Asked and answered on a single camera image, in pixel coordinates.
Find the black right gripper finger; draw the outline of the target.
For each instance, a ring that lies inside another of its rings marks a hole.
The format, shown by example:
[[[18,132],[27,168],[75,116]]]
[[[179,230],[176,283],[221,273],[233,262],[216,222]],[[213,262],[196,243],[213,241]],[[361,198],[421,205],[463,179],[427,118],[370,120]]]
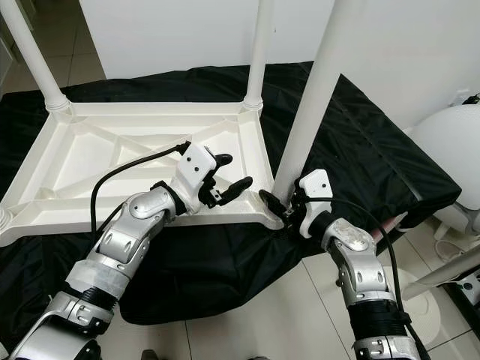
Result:
[[[259,190],[259,198],[262,200],[268,211],[281,220],[289,220],[292,214],[291,209],[285,206],[281,199],[268,192],[268,190]]]

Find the white plastic table top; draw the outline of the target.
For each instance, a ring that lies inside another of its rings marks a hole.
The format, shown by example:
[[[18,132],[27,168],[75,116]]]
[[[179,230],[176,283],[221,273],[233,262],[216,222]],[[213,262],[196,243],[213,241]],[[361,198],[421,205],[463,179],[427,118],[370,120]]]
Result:
[[[114,168],[192,142],[233,161],[216,172],[216,188],[240,179],[253,184],[223,206],[203,207],[175,220],[177,227],[260,223],[271,230],[281,220],[260,199],[274,176],[260,114],[242,103],[73,103],[52,114],[22,161],[0,209],[13,213],[1,246],[25,236],[87,233],[90,195]]]

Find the black table cloth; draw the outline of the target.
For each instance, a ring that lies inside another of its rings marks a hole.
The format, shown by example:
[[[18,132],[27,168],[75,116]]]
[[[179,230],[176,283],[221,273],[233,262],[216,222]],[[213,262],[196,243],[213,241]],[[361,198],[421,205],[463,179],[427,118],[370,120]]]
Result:
[[[133,79],[70,85],[74,102],[238,102],[249,67],[195,67]],[[401,216],[417,227],[452,205],[461,189],[345,76],[336,85],[305,171],[326,170],[335,214],[362,229]],[[92,249],[89,226],[78,233],[28,236],[1,250],[0,329],[27,332],[59,291],[72,265]],[[321,253],[302,238],[258,223],[165,227],[118,308],[134,325],[213,317],[246,305],[302,258]]]

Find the white power strip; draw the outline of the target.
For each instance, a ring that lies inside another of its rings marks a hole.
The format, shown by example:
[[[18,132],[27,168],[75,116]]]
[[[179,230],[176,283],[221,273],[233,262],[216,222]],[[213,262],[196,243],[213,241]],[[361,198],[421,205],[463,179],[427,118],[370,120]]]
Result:
[[[457,281],[460,291],[471,301],[480,301],[480,269]]]

